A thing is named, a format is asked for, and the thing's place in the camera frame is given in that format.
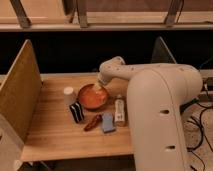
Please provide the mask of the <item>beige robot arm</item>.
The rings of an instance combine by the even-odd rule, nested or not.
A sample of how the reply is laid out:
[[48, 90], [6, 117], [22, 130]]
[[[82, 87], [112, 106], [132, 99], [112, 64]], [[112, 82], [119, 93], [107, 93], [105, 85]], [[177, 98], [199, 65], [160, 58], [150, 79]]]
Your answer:
[[136, 171], [190, 171], [180, 107], [201, 92], [203, 81], [191, 65], [127, 65], [117, 56], [99, 67], [98, 82], [128, 82], [127, 111]]

